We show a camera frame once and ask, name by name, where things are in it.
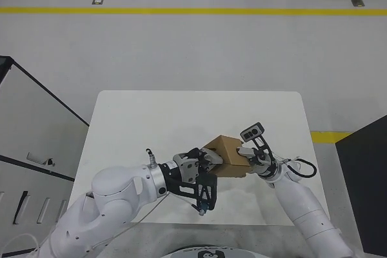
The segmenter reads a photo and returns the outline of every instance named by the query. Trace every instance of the cabinet door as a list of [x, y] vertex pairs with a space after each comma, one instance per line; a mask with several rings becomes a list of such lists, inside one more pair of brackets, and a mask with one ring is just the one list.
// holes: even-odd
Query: cabinet door
[[[75, 177], [87, 125], [16, 66], [0, 85], [0, 155]], [[44, 163], [52, 159], [55, 166]]]
[[[61, 203], [72, 187], [73, 182], [0, 161], [0, 251], [11, 238], [22, 233], [30, 233], [41, 242], [56, 224]], [[14, 224], [24, 192], [28, 200], [22, 203], [17, 224]], [[34, 248], [32, 240], [22, 237], [10, 244], [5, 252], [30, 248]]]

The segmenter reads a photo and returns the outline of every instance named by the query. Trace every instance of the white table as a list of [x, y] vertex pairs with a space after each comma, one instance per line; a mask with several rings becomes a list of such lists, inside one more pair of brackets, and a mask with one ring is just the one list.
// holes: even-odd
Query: white table
[[[103, 91], [97, 98], [69, 205], [89, 191], [99, 170], [148, 164], [146, 148], [154, 151], [158, 163], [164, 163], [220, 134], [239, 138], [242, 130], [257, 121], [276, 154], [299, 155], [317, 166], [297, 92]], [[312, 189], [328, 213], [321, 176], [301, 183]], [[256, 175], [220, 178], [217, 194], [215, 210], [204, 217], [182, 200], [168, 196], [144, 222], [292, 225], [273, 190]], [[146, 205], [134, 221], [154, 205]]]

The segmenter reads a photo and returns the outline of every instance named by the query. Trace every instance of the metal connector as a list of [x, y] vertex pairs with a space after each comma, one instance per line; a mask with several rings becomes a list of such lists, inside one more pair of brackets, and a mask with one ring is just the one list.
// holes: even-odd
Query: metal connector
[[156, 163], [155, 155], [152, 153], [152, 151], [150, 149], [146, 149], [146, 152], [149, 155], [150, 168], [156, 168], [157, 163]]

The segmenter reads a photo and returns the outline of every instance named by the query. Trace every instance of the camera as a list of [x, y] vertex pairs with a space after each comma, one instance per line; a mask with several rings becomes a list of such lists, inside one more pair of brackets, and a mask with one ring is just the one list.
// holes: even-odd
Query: camera
[[255, 138], [261, 136], [264, 133], [265, 129], [263, 128], [260, 122], [248, 127], [243, 130], [240, 135], [243, 138], [244, 142], [254, 140]]

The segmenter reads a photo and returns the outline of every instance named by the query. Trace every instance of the black cable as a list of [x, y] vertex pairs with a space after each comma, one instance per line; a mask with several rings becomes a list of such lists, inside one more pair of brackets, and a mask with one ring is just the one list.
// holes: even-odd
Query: black cable
[[287, 165], [287, 167], [295, 174], [295, 175], [299, 175], [300, 177], [303, 177], [303, 178], [311, 178], [313, 176], [315, 176], [317, 174], [317, 168], [314, 166], [314, 164], [312, 164], [311, 162], [309, 161], [306, 161], [305, 159], [296, 159], [295, 161], [300, 161], [302, 163], [305, 163], [307, 165], [310, 165], [312, 166], [312, 168], [314, 169], [314, 171], [312, 172], [311, 175], [303, 175], [299, 172], [297, 172], [295, 169], [293, 169], [290, 165]]

